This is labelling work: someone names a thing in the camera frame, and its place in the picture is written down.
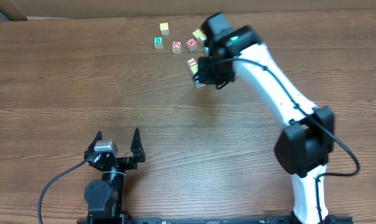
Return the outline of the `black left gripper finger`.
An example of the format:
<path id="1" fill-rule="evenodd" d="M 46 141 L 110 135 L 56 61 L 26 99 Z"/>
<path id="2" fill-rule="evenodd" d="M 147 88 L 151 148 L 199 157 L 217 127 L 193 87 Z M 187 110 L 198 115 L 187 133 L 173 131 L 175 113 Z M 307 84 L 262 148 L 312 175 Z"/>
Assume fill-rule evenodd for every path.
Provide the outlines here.
<path id="1" fill-rule="evenodd" d="M 91 151 L 94 151 L 94 147 L 96 145 L 96 143 L 100 140 L 103 139 L 103 135 L 102 135 L 102 132 L 101 131 L 98 131 L 98 133 L 96 134 L 94 140 L 91 142 L 91 144 L 88 146 L 86 152 L 89 153 Z"/>
<path id="2" fill-rule="evenodd" d="M 144 157 L 144 148 L 142 146 L 139 128 L 136 128 L 134 131 L 134 136 L 131 142 L 131 153 L 133 154 L 133 157 Z"/>

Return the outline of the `red M wooden block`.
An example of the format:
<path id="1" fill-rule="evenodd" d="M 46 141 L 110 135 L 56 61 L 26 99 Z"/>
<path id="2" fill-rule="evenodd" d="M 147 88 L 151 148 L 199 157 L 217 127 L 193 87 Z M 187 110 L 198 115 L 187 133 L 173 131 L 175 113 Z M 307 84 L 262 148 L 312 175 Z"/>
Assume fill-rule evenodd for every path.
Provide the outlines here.
<path id="1" fill-rule="evenodd" d="M 186 48 L 190 52 L 194 52 L 197 49 L 198 43 L 194 38 L 190 38 L 186 41 Z"/>

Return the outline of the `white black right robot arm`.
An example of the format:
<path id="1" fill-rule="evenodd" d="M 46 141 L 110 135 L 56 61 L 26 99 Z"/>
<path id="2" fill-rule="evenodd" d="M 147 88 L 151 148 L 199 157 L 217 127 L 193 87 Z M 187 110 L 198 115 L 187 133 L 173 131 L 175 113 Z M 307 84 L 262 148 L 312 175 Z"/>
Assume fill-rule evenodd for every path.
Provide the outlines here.
<path id="1" fill-rule="evenodd" d="M 332 151 L 334 115 L 301 94 L 274 61 L 266 43 L 249 26 L 233 28 L 221 12 L 201 26 L 208 56 L 198 59 L 194 81 L 218 90 L 241 78 L 268 106 L 282 130 L 274 147 L 291 175 L 297 223 L 325 223 L 323 174 Z"/>

